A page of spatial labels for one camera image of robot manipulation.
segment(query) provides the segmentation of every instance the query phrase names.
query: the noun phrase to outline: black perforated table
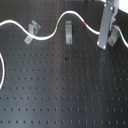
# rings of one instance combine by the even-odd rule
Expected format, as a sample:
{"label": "black perforated table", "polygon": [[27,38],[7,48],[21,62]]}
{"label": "black perforated table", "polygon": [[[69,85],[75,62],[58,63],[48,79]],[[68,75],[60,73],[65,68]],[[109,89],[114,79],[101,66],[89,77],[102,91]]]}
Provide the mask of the black perforated table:
{"label": "black perforated table", "polygon": [[[67,10],[100,29],[102,2],[1,0],[0,22],[13,19],[28,30],[34,20],[41,25],[38,36],[46,36]],[[72,45],[65,43],[67,20],[73,25]],[[128,15],[119,11],[116,23],[128,41]],[[47,41],[27,45],[26,36],[15,25],[0,27],[6,66],[0,128],[128,127],[128,49],[121,38],[103,51],[96,45],[98,36],[74,15],[64,16],[56,35]]]}

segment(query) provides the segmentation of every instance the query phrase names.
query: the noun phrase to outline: black surface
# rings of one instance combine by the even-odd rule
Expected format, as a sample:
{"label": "black surface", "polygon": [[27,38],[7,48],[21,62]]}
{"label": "black surface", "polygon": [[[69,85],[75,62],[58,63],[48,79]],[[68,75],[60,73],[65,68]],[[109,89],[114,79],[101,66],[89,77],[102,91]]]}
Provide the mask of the black surface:
{"label": "black surface", "polygon": [[[100,29],[102,2],[1,0],[0,21],[13,19],[28,30],[35,20],[42,27],[38,36],[45,36],[69,9]],[[65,43],[66,20],[73,24],[72,45]],[[127,23],[128,15],[119,12],[117,24],[126,40]],[[98,37],[73,15],[64,16],[52,39],[27,45],[25,38],[15,25],[0,27],[6,65],[0,128],[128,127],[128,49],[121,38],[103,51],[96,46]]]}

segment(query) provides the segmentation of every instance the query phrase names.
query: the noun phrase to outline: table surface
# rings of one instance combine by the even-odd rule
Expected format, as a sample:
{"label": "table surface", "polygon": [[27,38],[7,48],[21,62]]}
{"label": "table surface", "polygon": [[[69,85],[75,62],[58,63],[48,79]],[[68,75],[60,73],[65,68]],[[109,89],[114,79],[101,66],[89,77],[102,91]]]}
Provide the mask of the table surface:
{"label": "table surface", "polygon": [[[59,16],[78,12],[100,29],[102,2],[1,0],[0,22],[13,19],[26,30],[32,20],[53,32]],[[72,21],[73,44],[65,43],[65,21]],[[128,15],[119,11],[118,24],[128,41]],[[26,34],[13,24],[0,27],[0,51],[6,77],[0,91],[1,128],[127,128],[128,49],[121,38],[106,51],[98,36],[74,15],[61,20],[55,36],[24,43]]]}

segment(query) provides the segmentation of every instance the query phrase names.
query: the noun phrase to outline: curved white cable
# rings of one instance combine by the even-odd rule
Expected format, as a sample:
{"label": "curved white cable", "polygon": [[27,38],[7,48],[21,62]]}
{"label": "curved white cable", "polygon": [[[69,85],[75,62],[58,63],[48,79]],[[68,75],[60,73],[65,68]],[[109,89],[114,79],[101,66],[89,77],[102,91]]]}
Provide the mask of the curved white cable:
{"label": "curved white cable", "polygon": [[86,25],[86,27],[87,27],[91,32],[93,32],[94,34],[100,35],[100,32],[97,32],[97,31],[93,30],[93,29],[92,29],[91,27],[89,27],[88,25]]}
{"label": "curved white cable", "polygon": [[120,35],[121,35],[121,38],[122,38],[124,44],[125,44],[126,47],[128,48],[128,43],[127,43],[126,40],[124,39],[124,36],[123,36],[123,34],[122,34],[120,28],[119,28],[118,26],[115,26],[115,25],[113,25],[113,27],[115,27],[115,28],[119,31],[119,33],[120,33]]}
{"label": "curved white cable", "polygon": [[0,82],[0,90],[1,90],[3,83],[4,83],[4,78],[5,78],[5,65],[4,65],[4,60],[3,60],[1,53],[0,53],[0,60],[2,63],[2,78],[1,78],[1,82]]}
{"label": "curved white cable", "polygon": [[[64,12],[64,13],[59,17],[57,23],[59,23],[60,20],[61,20],[61,18],[62,18],[64,15],[66,15],[66,14],[74,14],[74,15],[76,15],[82,22],[84,22],[84,19],[83,19],[77,12],[75,12],[75,11],[66,11],[66,12]],[[47,40],[47,39],[50,39],[51,37],[53,37],[53,36],[55,35],[55,33],[56,33],[56,31],[57,31],[57,26],[56,26],[54,32],[53,32],[51,35],[46,36],[46,37],[38,37],[38,36],[35,36],[35,35],[30,34],[30,33],[29,33],[28,31],[26,31],[19,23],[17,23],[17,22],[14,21],[14,20],[6,20],[6,21],[3,21],[3,22],[0,23],[0,26],[2,26],[2,25],[4,25],[4,24],[9,24],[9,23],[12,23],[12,24],[17,25],[17,26],[20,27],[28,36],[30,36],[30,37],[32,37],[33,39],[36,39],[36,40]],[[88,25],[87,25],[87,28],[88,28],[90,31],[92,31],[94,34],[99,35],[99,32],[93,30],[93,29],[90,28]]]}

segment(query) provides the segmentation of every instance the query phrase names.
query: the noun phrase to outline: metal bracket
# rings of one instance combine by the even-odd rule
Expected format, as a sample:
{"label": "metal bracket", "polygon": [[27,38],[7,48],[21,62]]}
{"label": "metal bracket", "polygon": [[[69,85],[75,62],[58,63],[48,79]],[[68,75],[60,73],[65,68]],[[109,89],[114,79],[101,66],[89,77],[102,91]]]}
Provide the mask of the metal bracket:
{"label": "metal bracket", "polygon": [[113,7],[111,7],[108,4],[104,5],[104,12],[103,12],[103,17],[102,17],[101,27],[100,27],[100,35],[97,42],[97,45],[103,50],[106,49],[112,11],[113,11]]}
{"label": "metal bracket", "polygon": [[[32,35],[37,35],[41,26],[38,25],[35,21],[32,21],[32,24],[29,24],[28,28],[29,28],[29,33],[31,33]],[[32,37],[27,36],[24,41],[29,45],[32,40],[33,40]]]}
{"label": "metal bracket", "polygon": [[111,17],[111,22],[110,22],[110,31],[112,29],[112,24],[116,21],[116,15],[118,13],[118,9],[116,7],[114,7],[114,12],[112,14],[112,17]]}
{"label": "metal bracket", "polygon": [[108,43],[113,47],[119,37],[120,37],[119,31],[115,27],[113,27],[111,36],[108,39]]}
{"label": "metal bracket", "polygon": [[66,44],[72,44],[72,22],[65,22]]}

